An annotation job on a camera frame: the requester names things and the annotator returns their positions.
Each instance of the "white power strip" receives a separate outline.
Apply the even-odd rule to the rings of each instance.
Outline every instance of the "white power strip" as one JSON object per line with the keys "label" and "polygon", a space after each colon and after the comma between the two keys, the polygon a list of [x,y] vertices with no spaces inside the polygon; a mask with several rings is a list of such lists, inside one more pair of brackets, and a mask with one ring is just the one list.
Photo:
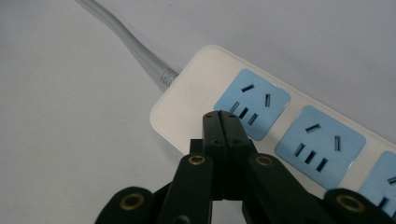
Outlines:
{"label": "white power strip", "polygon": [[[153,107],[150,115],[152,127],[178,150],[184,154],[188,154],[190,140],[202,138],[202,116],[207,112],[215,110],[214,105],[222,97],[223,93],[232,85],[241,71],[246,69],[253,74],[259,75],[259,77],[263,77],[290,95],[289,103],[285,106],[283,112],[276,119],[268,133],[262,140],[254,141],[259,152],[278,157],[275,153],[276,146],[307,106],[322,112],[324,117],[326,117],[325,119],[337,120],[342,126],[346,126],[347,129],[357,133],[363,139],[362,149],[358,150],[357,157],[353,157],[352,162],[346,169],[346,173],[342,174],[340,182],[336,183],[337,188],[359,191],[367,176],[374,169],[375,163],[380,156],[386,151],[396,152],[396,146],[391,142],[217,46],[203,48],[193,57],[173,85]],[[343,144],[345,139],[340,140],[340,137],[337,137],[338,140],[335,140],[336,142],[338,141],[337,144],[340,144],[340,141]],[[302,157],[299,155],[300,152],[295,151],[291,154],[294,154],[295,157]],[[326,191],[322,187],[323,184],[320,185],[317,183],[317,180],[314,181],[307,177],[298,169],[294,168],[293,165],[290,165],[289,161],[283,161],[283,163],[310,193],[320,198],[323,197]],[[317,170],[321,170],[323,164],[319,164],[317,167]],[[396,177],[396,169],[392,167],[389,167],[389,169]],[[392,206],[388,212],[391,216],[396,210],[394,209],[396,207],[396,186],[394,188],[393,192],[387,193],[387,200],[392,202]]]}

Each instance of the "screw hole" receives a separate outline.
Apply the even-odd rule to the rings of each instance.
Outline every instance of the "screw hole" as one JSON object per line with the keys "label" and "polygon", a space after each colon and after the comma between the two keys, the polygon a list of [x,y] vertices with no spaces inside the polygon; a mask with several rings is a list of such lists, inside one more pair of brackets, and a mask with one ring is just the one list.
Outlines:
{"label": "screw hole", "polygon": [[256,158],[256,162],[258,164],[264,165],[264,166],[270,166],[270,165],[274,164],[273,160],[266,156],[260,156],[260,157]]}
{"label": "screw hole", "polygon": [[335,200],[351,212],[362,213],[365,210],[363,203],[352,196],[341,194],[337,195]]}
{"label": "screw hole", "polygon": [[202,156],[192,156],[189,158],[189,163],[192,165],[202,165],[205,163],[205,158]]}
{"label": "screw hole", "polygon": [[139,208],[144,201],[145,197],[141,193],[132,193],[121,199],[120,207],[125,211],[131,211]]}

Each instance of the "white surface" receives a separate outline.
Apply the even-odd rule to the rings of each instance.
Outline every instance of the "white surface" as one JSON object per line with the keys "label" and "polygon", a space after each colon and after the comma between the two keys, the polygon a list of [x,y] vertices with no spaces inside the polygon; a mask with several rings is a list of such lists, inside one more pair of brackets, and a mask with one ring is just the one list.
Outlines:
{"label": "white surface", "polygon": [[[254,141],[259,152],[277,156],[275,148],[285,132],[300,115],[303,108],[306,105],[312,105],[365,138],[365,145],[361,153],[350,165],[346,176],[338,186],[339,188],[359,191],[362,182],[370,174],[381,154],[385,151],[396,153],[396,146],[391,142],[371,133],[352,120],[295,90],[287,83],[217,46],[205,47],[193,57],[174,84],[152,109],[151,125],[182,153],[188,154],[190,151],[189,139],[201,138],[202,116],[207,111],[213,110],[215,103],[244,69],[249,69],[278,86],[286,91],[291,98],[268,134],[261,141]],[[283,161],[283,163],[310,193],[323,198],[326,189],[287,162]]]}
{"label": "white surface", "polygon": [[[100,3],[178,71],[217,44],[396,142],[395,1]],[[167,183],[181,153],[149,126],[161,95],[76,2],[1,1],[1,222],[93,223],[119,189]],[[226,204],[213,223],[241,223]]]}

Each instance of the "socket hole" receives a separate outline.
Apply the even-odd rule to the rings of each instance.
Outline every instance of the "socket hole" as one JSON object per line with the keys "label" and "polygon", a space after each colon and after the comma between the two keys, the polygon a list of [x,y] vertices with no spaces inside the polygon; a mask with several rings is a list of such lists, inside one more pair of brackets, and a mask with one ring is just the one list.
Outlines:
{"label": "socket hole", "polygon": [[317,152],[311,151],[311,153],[309,153],[309,156],[306,158],[305,163],[309,164],[312,161],[312,159],[314,159],[316,154]]}
{"label": "socket hole", "polygon": [[254,88],[254,86],[253,86],[253,84],[251,84],[249,86],[246,86],[244,89],[242,89],[242,92],[249,91],[249,90],[251,90],[253,88]]}
{"label": "socket hole", "polygon": [[294,156],[298,157],[300,155],[300,153],[303,151],[303,148],[305,147],[305,145],[303,143],[301,143],[298,147],[297,150],[294,152]]}
{"label": "socket hole", "polygon": [[233,113],[238,106],[239,106],[239,102],[235,102],[235,104],[233,104],[233,107],[231,107],[230,112]]}
{"label": "socket hole", "polygon": [[335,143],[335,151],[341,151],[341,148],[340,148],[340,136],[335,136],[334,143]]}
{"label": "socket hole", "polygon": [[248,125],[252,125],[253,122],[256,120],[256,118],[257,118],[258,116],[259,116],[259,115],[254,114],[254,115],[250,118],[250,120],[247,122],[247,124],[248,124]]}
{"label": "socket hole", "polygon": [[266,94],[265,95],[265,107],[269,107],[271,103],[271,95],[270,94]]}
{"label": "socket hole", "polygon": [[386,197],[384,197],[384,198],[382,199],[382,201],[379,203],[378,207],[382,209],[382,208],[384,208],[384,207],[388,204],[388,202],[389,202],[389,199],[386,198]]}
{"label": "socket hole", "polygon": [[248,108],[245,107],[245,109],[244,109],[244,110],[242,111],[242,113],[239,115],[239,118],[242,119],[242,118],[246,115],[247,112],[248,112]]}
{"label": "socket hole", "polygon": [[326,159],[323,159],[323,160],[320,162],[319,166],[317,167],[317,171],[318,171],[318,172],[321,172],[321,170],[323,170],[323,167],[324,167],[324,165],[326,165],[326,163],[327,163],[327,160],[326,160]]}
{"label": "socket hole", "polygon": [[315,124],[315,125],[307,128],[307,129],[305,129],[305,130],[306,130],[307,133],[312,133],[313,131],[316,131],[319,128],[320,128],[320,125],[319,124]]}
{"label": "socket hole", "polygon": [[396,184],[396,176],[394,176],[393,178],[388,179],[388,183],[390,185]]}

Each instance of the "electrical outlet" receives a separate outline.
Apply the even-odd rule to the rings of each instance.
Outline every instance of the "electrical outlet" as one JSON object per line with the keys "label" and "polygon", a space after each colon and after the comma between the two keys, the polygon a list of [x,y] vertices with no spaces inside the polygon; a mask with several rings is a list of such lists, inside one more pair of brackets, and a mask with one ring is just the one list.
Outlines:
{"label": "electrical outlet", "polygon": [[396,154],[384,152],[359,193],[396,220]]}
{"label": "electrical outlet", "polygon": [[336,188],[366,140],[311,105],[303,108],[276,146],[276,155],[325,189]]}
{"label": "electrical outlet", "polygon": [[278,86],[248,69],[242,70],[215,104],[215,110],[224,110],[241,119],[251,138],[262,140],[274,125],[290,95]]}
{"label": "electrical outlet", "polygon": [[[241,71],[247,73],[247,69],[257,75],[259,79],[267,80],[271,83],[270,86],[278,87],[290,95],[290,101],[283,103],[287,105],[283,111],[279,112],[281,114],[276,122],[271,127],[270,125],[267,126],[270,127],[270,130],[267,131],[262,140],[254,140],[254,145],[261,153],[278,157],[279,154],[276,155],[275,153],[276,146],[278,150],[284,150],[285,158],[289,158],[288,161],[284,161],[285,166],[311,194],[322,198],[326,189],[337,187],[337,185],[339,188],[358,191],[361,183],[364,182],[375,165],[373,158],[379,158],[385,151],[396,152],[396,146],[393,143],[218,46],[205,47],[195,54],[172,86],[151,110],[150,122],[152,127],[180,152],[188,154],[190,140],[202,138],[202,116],[214,110],[214,105],[218,103],[224,92],[235,83]],[[246,86],[241,86],[240,90],[250,84],[257,88],[257,83],[256,80],[253,80]],[[256,97],[261,98],[260,105],[265,107],[265,96],[256,94]],[[271,94],[271,105],[277,102],[274,97]],[[230,111],[233,108],[237,101],[236,98],[230,98],[225,110]],[[249,114],[247,112],[245,116],[242,116],[243,122],[248,123],[254,113],[258,114],[255,112],[257,109],[249,107],[245,100],[238,100],[238,103],[240,104],[238,106],[240,110],[235,109],[234,111],[238,117],[241,116],[245,107],[253,113]],[[308,121],[315,120],[317,122],[311,126],[296,128],[296,122],[301,119],[299,115],[302,114],[307,105],[311,105],[320,111],[314,113],[318,115],[317,117],[306,118]],[[279,149],[281,146],[279,142],[282,139],[283,144],[288,142],[285,139],[291,139],[291,137],[288,137],[290,136],[289,133],[285,134],[291,126],[294,127],[293,129],[301,131],[295,131],[298,134],[294,136],[293,144],[289,140],[289,147],[283,146],[283,149]],[[309,127],[312,128],[308,131],[316,130],[308,135],[304,129]],[[308,137],[320,135],[323,131],[326,134],[321,137],[312,137],[310,141],[306,142]],[[253,137],[252,133],[249,135],[251,138],[261,139],[260,137]],[[305,147],[296,157],[294,153],[301,143]],[[292,164],[299,164],[301,169],[294,168]]]}

